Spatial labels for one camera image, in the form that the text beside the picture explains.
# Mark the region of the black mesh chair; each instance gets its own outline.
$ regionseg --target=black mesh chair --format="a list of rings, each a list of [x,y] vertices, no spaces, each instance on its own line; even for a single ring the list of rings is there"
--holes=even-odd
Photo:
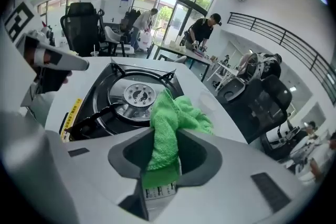
[[[98,36],[99,15],[91,3],[72,3],[68,14],[60,20],[69,48],[79,56],[91,56],[93,46],[100,50]]]
[[[247,143],[251,143],[286,121],[286,109],[292,95],[277,77],[269,76],[263,81],[255,79],[245,85],[244,91],[234,99],[227,100],[223,95],[217,99]]]

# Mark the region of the green towel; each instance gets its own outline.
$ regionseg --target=green towel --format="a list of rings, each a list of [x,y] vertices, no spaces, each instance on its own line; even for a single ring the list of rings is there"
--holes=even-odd
[[[142,178],[144,188],[167,185],[178,179],[177,129],[213,134],[213,125],[208,117],[194,108],[186,96],[173,100],[168,89],[156,98],[151,112],[151,127],[155,129],[154,149]]]

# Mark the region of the black vent slot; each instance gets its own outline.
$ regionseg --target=black vent slot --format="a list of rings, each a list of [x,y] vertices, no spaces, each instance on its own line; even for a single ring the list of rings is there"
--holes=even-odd
[[[276,213],[290,203],[288,196],[279,188],[279,186],[266,173],[260,173],[251,176],[257,185],[261,194],[271,207],[273,213]]]

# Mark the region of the staircase railing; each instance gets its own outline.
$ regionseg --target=staircase railing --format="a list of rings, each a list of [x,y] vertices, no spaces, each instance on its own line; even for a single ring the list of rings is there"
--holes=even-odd
[[[314,48],[281,26],[241,13],[230,13],[228,24],[240,26],[269,38],[296,56],[319,80],[333,105],[336,104],[336,72]]]

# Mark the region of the white countertop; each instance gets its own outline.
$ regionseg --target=white countertop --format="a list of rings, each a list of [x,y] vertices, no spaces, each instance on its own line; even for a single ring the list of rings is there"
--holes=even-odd
[[[217,136],[246,143],[240,130],[223,109],[221,104],[215,99],[210,91],[200,82],[186,65],[175,62],[157,61],[139,58],[112,57],[118,64],[133,65],[145,68],[154,68],[162,71],[173,71],[192,104],[200,108],[213,122],[214,133]],[[73,71],[68,77],[69,82],[63,84],[56,92],[56,96],[50,107],[46,130],[59,132],[64,116],[69,112],[78,98],[84,99],[91,89],[93,83],[103,71],[110,57],[88,57],[90,67],[86,71]]]
[[[191,58],[191,59],[195,59],[197,61],[200,61],[202,63],[205,63],[206,65],[211,65],[212,62],[209,59],[206,59],[204,57],[201,57],[199,55],[197,55],[196,53],[192,52],[191,50],[185,49],[185,51],[181,51],[179,49],[177,49],[177,47],[179,47],[179,45],[176,45],[175,47],[170,47],[169,45],[165,44],[164,42],[161,42],[159,44],[154,43],[156,46],[158,46],[160,49],[163,50],[168,50],[171,51],[172,53],[178,53],[178,54],[182,54],[182,55],[186,55],[187,57]]]

